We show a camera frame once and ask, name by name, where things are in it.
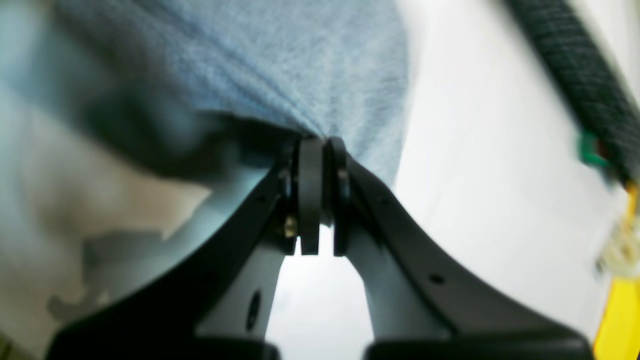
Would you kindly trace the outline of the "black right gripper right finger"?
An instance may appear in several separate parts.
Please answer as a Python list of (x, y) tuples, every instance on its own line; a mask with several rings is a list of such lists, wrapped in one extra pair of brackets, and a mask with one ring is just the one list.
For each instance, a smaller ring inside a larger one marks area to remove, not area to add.
[(332, 137), (334, 248), (365, 285), (365, 360), (592, 360), (588, 340), (498, 291), (423, 231)]

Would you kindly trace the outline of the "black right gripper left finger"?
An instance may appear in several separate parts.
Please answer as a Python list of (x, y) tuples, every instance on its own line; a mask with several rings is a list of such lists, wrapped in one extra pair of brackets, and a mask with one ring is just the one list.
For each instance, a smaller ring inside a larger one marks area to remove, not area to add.
[(265, 341), (282, 262), (317, 255), (321, 139), (286, 146), (226, 223), (169, 272), (58, 333), (48, 360), (279, 360)]

